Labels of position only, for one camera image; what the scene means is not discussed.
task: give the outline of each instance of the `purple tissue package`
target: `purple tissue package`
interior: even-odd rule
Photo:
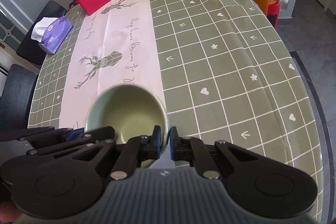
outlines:
[[[61,16],[45,30],[39,46],[46,53],[55,54],[72,27],[71,22],[65,16]]]

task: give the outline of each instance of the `black chair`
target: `black chair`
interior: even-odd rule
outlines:
[[[66,13],[67,10],[63,6],[59,5],[55,1],[50,0],[43,8],[32,27],[29,29],[27,35],[16,50],[16,54],[37,66],[42,66],[46,53],[40,48],[36,40],[31,39],[34,26],[44,17],[58,18],[65,16]]]
[[[19,65],[10,67],[0,97],[0,132],[28,127],[37,77],[37,74]]]

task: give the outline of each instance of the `gray tile floor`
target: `gray tile floor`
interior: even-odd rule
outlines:
[[[330,18],[317,0],[296,0],[290,25],[277,28],[277,32],[287,49],[296,51],[306,67],[315,86],[325,114],[336,163],[336,20]],[[322,161],[324,167],[324,203],[321,223],[327,222],[330,198],[329,158],[325,145],[322,122],[319,118],[312,94],[305,83],[311,99],[316,124],[318,126]],[[336,199],[334,198],[333,217],[336,217]]]

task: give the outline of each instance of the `chair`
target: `chair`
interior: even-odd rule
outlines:
[[[65,16],[66,13],[67,10],[63,6],[50,0],[29,29],[27,35],[16,50],[16,54],[37,66],[42,66],[46,53],[40,48],[36,40],[31,39],[34,26],[44,17],[59,18]]]
[[[0,97],[0,132],[28,127],[28,117],[38,75],[13,64]]]

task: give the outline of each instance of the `light green bowl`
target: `light green bowl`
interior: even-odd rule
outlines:
[[[117,144],[139,135],[152,135],[155,125],[161,127],[161,151],[167,145],[167,112],[160,99],[136,84],[118,84],[103,91],[90,106],[85,132],[101,127],[115,129]]]

